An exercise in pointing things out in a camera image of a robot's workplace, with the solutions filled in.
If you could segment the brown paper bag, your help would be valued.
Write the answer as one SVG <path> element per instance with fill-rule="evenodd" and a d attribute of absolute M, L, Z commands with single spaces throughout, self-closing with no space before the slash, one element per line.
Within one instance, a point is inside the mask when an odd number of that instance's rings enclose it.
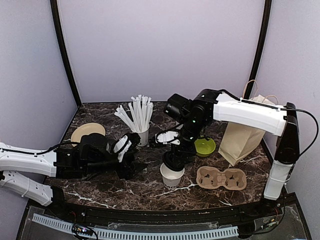
<path fill-rule="evenodd" d="M 229 122 L 218 153 L 234 167 L 259 146 L 265 133 L 258 128 Z"/>

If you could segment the cardboard two-cup carrier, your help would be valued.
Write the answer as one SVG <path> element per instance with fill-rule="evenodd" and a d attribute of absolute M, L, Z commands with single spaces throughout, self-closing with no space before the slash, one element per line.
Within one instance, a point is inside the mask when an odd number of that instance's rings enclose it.
<path fill-rule="evenodd" d="M 220 171 L 215 167 L 202 166 L 196 173 L 197 184 L 207 190 L 224 187 L 230 191 L 242 191 L 247 187 L 246 174 L 238 168 Z"/>

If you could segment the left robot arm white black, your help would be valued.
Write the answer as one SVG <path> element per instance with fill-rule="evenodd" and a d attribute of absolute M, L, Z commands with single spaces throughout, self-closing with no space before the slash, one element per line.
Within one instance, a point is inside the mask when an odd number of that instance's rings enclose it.
<path fill-rule="evenodd" d="M 120 179 L 131 179 L 137 171 L 134 163 L 137 143 L 120 139 L 109 144 L 106 139 L 63 142 L 47 150 L 19 148 L 0 144 L 0 185 L 50 206 L 60 218 L 71 213 L 61 188 L 36 182 L 25 173 L 56 179 L 81 179 L 101 172 L 116 171 Z"/>

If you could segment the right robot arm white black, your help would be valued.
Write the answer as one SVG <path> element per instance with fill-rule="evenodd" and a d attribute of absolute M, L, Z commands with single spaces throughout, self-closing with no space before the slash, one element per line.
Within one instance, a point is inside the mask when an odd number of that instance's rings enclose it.
<path fill-rule="evenodd" d="M 260 103 L 234 96 L 225 89 L 204 89 L 194 99 L 177 93 L 172 95 L 164 113 L 182 125 L 158 133 L 157 143 L 170 144 L 164 164 L 179 172 L 196 155 L 195 141 L 213 121 L 231 122 L 269 132 L 278 137 L 276 151 L 266 186 L 264 199 L 255 205 L 255 213 L 266 217 L 275 208 L 288 175 L 303 154 L 300 151 L 299 109 L 288 102 L 285 106 Z"/>

